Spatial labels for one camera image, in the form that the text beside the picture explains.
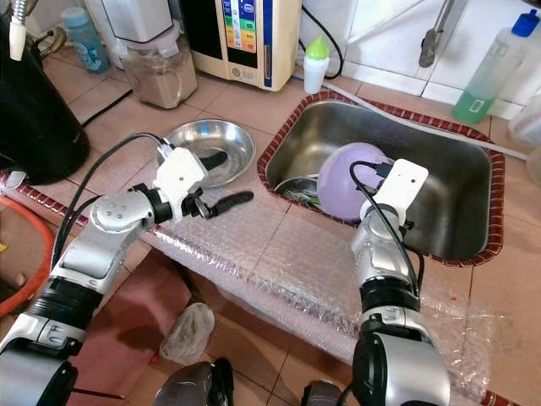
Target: plastic wrap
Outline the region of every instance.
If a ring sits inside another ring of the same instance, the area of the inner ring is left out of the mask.
[[[161,343],[160,355],[181,365],[192,365],[205,351],[214,324],[214,313],[205,303],[191,304]]]
[[[242,189],[253,190],[251,203],[210,221],[165,223],[145,239],[267,321],[351,364],[362,315],[355,230],[268,194],[254,171],[203,197],[212,205]],[[450,372],[453,404],[479,403],[495,328],[505,320],[470,304],[469,271],[442,268],[428,266],[421,311]],[[464,284],[446,277],[453,272]]]

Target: metal dish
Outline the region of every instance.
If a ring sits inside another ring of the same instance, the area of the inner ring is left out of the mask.
[[[224,163],[211,169],[202,188],[215,188],[238,178],[249,167],[255,156],[252,137],[242,127],[223,120],[198,120],[170,132],[166,140],[175,146],[188,148],[199,158],[223,151]]]

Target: power cord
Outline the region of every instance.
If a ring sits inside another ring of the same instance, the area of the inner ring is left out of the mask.
[[[340,76],[342,74],[342,70],[344,68],[344,57],[342,55],[342,51],[340,50],[340,47],[336,43],[336,41],[335,41],[334,37],[331,35],[331,33],[325,28],[324,25],[322,25],[320,23],[320,21],[318,19],[316,19],[314,17],[314,15],[312,13],[309,12],[309,10],[306,7],[304,7],[304,4],[302,5],[302,10],[306,13],[306,15],[308,15],[312,19],[312,21],[314,21],[317,24],[318,27],[321,28],[321,30],[323,32],[325,32],[325,35],[331,40],[333,47],[336,49],[336,52],[338,53],[338,58],[340,59],[340,66],[338,67],[338,71],[335,74],[333,74],[332,76],[325,75],[325,79],[327,79],[327,80],[336,79],[338,76]],[[306,47],[304,46],[304,44],[300,40],[300,38],[298,40],[298,45],[301,46],[303,51],[306,51]]]
[[[419,296],[419,288],[418,288],[418,281],[417,281],[417,277],[415,275],[415,270],[413,269],[412,261],[410,260],[409,256],[407,255],[407,252],[404,249],[404,246],[402,245],[402,242],[400,241],[400,239],[396,235],[396,232],[395,232],[394,228],[389,223],[389,220],[387,220],[387,217],[385,216],[385,214],[383,214],[383,211],[381,211],[380,207],[375,202],[374,198],[370,195],[370,193],[366,190],[364,185],[358,180],[357,175],[355,174],[355,167],[357,167],[359,165],[363,165],[365,167],[371,167],[373,169],[376,169],[376,172],[378,172],[378,167],[382,167],[382,166],[381,166],[381,164],[375,164],[373,162],[355,161],[349,167],[349,174],[352,177],[352,180],[355,183],[355,186],[357,186],[357,189],[360,190],[361,192],[363,192],[366,199],[370,202],[370,205],[372,205],[375,212],[378,213],[378,216],[380,217],[381,221],[384,223],[385,228],[387,228],[387,231],[391,235],[392,239],[395,241],[396,247],[400,251],[402,259],[406,262],[407,273],[408,273],[408,275],[410,277],[410,280],[412,281],[413,293],[418,298],[420,298],[420,296]],[[383,165],[384,166],[382,168],[384,168],[385,170],[387,170],[386,167],[391,166],[391,165],[387,165],[387,164],[383,164]]]
[[[69,207],[66,211],[66,215],[64,216],[64,219],[60,223],[60,227],[58,228],[57,237],[54,241],[54,246],[52,250],[52,260],[51,260],[51,269],[54,268],[54,266],[58,263],[58,260],[60,259],[60,255],[62,254],[62,247],[64,246],[66,242],[66,238],[69,234],[70,226],[74,225],[77,217],[74,215],[74,209],[75,205],[77,204],[77,201],[79,200],[80,196],[83,193],[83,190],[85,190],[86,185],[90,181],[90,178],[96,171],[96,169],[112,154],[114,154],[116,151],[118,151],[123,146],[129,144],[130,142],[137,140],[139,138],[150,138],[151,140],[154,140],[158,145],[165,144],[165,141],[159,138],[158,136],[151,134],[151,133],[137,133],[130,135],[129,137],[125,138],[124,140],[120,141],[118,144],[116,144],[113,148],[111,148],[109,151],[107,151],[105,154],[100,156],[96,162],[94,162],[94,165],[90,168],[88,173],[86,174],[85,178],[83,179],[83,182],[79,185],[77,190],[75,191],[74,198],[71,200],[71,203],[69,204]]]
[[[419,293],[423,289],[423,279],[424,279],[424,256],[418,250],[414,249],[412,246],[402,243],[404,248],[408,251],[413,252],[419,259],[419,269],[417,270],[417,286]]]
[[[89,118],[86,119],[86,121],[84,123],[81,124],[81,126],[84,128],[86,127],[88,124],[92,123],[94,120],[96,120],[98,117],[100,117],[104,112],[108,112],[109,110],[111,110],[113,107],[115,107],[119,102],[121,102],[122,100],[124,100],[126,97],[128,97],[129,95],[131,95],[134,91],[132,89],[130,89],[129,91],[127,91],[126,93],[124,93],[123,95],[121,95],[117,100],[113,101],[111,104],[103,107],[99,112],[96,112],[95,114],[91,115]]]

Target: green bottle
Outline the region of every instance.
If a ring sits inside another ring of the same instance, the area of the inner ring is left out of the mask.
[[[529,14],[521,14],[513,28],[504,28],[498,33],[454,106],[454,118],[463,123],[476,124],[486,115],[506,81],[521,65],[528,48],[533,45],[528,37],[539,22],[536,13],[532,9]]]

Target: sink basin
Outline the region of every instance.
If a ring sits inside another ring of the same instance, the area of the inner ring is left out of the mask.
[[[437,122],[447,129],[445,122]],[[474,132],[476,138],[486,139],[473,129],[453,125],[461,134]],[[491,181],[494,156],[501,158],[502,167],[503,157],[411,129],[351,102],[301,104],[260,158],[260,177],[273,189],[285,179],[318,173],[333,151],[359,141],[377,146],[392,159],[405,158],[429,170],[407,211],[407,220],[414,224],[406,233],[407,244],[452,265],[484,262],[499,251],[500,246],[492,244],[488,254],[483,252],[489,242],[490,214],[501,214],[498,207],[491,212]]]

